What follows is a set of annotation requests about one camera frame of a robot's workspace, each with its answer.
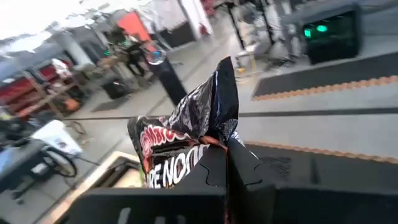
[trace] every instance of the black chip bag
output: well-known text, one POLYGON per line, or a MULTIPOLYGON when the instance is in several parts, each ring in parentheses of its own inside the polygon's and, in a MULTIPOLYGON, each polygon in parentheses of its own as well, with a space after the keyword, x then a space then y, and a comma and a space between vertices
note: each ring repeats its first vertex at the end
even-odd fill
POLYGON ((229 138, 238 138, 234 132, 238 108, 234 69, 227 57, 170 117, 130 119, 127 128, 147 187, 171 188, 190 173, 210 145, 226 149, 229 138))

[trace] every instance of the gray floor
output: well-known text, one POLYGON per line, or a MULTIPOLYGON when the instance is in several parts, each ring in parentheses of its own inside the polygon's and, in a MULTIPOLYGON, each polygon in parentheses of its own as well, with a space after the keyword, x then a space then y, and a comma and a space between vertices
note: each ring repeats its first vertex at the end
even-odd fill
MULTIPOLYGON (((211 39, 190 44, 184 49, 170 54, 171 61, 184 63, 175 69, 187 91, 205 81, 223 57, 234 55, 239 51, 237 40, 229 23, 228 18, 221 18, 215 25, 216 33, 211 39)), ((274 70, 261 76, 254 76, 238 85, 239 112, 327 110, 398 105, 398 84, 279 100, 251 101, 251 95, 258 79, 278 74, 280 71, 274 70)), ((106 101, 110 100, 105 92, 97 93, 79 112, 73 115, 73 118, 106 118, 142 114, 166 115, 173 110, 173 105, 166 97, 160 83, 154 83, 148 90, 133 94, 131 99, 118 110, 91 112, 93 108, 106 101)), ((98 162, 115 150, 135 153, 127 136, 126 120, 84 120, 80 122, 90 135, 89 142, 83 145, 82 157, 98 162)), ((240 118, 238 131, 246 141, 264 141, 273 144, 398 157, 397 127, 397 115, 312 116, 240 118)), ((75 181, 95 168, 94 165, 86 162, 76 162, 80 174, 75 181)), ((27 192, 24 196, 24 205, 16 205, 11 201, 9 194, 2 194, 0 195, 0 216, 15 224, 33 223, 67 190, 62 179, 54 177, 27 192)))

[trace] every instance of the green light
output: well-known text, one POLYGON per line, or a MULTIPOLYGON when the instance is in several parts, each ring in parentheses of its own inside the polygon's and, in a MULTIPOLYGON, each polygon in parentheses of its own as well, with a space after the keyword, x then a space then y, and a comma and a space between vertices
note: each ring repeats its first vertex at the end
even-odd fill
POLYGON ((326 32, 327 30, 328 30, 328 28, 324 25, 317 26, 317 31, 319 31, 319 32, 326 32))
POLYGON ((311 30, 305 29, 305 30, 304 30, 304 36, 305 36, 306 38, 311 38, 311 30))

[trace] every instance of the snack bag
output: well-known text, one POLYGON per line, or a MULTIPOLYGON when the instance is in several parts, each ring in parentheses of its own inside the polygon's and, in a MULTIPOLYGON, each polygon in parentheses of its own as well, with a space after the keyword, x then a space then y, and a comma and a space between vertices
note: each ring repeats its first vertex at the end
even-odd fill
POLYGON ((168 118, 130 119, 127 128, 141 160, 148 188, 178 184, 213 144, 226 149, 238 138, 238 91, 231 59, 185 98, 168 118))

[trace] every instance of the concrete floor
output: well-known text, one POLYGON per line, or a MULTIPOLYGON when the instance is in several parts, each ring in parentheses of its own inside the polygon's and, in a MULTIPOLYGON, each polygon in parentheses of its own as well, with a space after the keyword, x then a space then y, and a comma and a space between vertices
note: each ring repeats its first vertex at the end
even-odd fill
MULTIPOLYGON (((183 65, 175 69, 187 91, 205 81, 217 63, 227 55, 239 51, 237 40, 227 17, 215 24, 215 34, 208 40, 190 44, 170 54, 171 61, 183 65)), ((280 100, 251 101, 254 87, 260 77, 277 75, 276 71, 252 77, 238 85, 239 112, 330 110, 342 108, 372 108, 398 105, 398 84, 372 86, 357 90, 336 91, 312 96, 298 96, 280 100)), ((173 110, 171 101, 159 82, 148 90, 133 94, 118 110, 92 113, 100 103, 110 101, 105 92, 97 93, 72 118, 82 119, 90 135, 83 145, 84 158, 98 162, 112 151, 135 154, 127 136, 125 119, 96 119, 138 115, 167 115, 173 110)), ((315 147, 350 151, 369 155, 398 157, 396 136, 398 115, 309 116, 280 118, 240 118, 238 132, 245 141, 264 141, 273 144, 315 147)), ((76 161, 79 181, 95 165, 76 161)), ((60 177, 37 185, 24 196, 25 204, 16 205, 9 194, 0 195, 0 216, 11 223, 40 223, 42 215, 68 191, 60 177)))

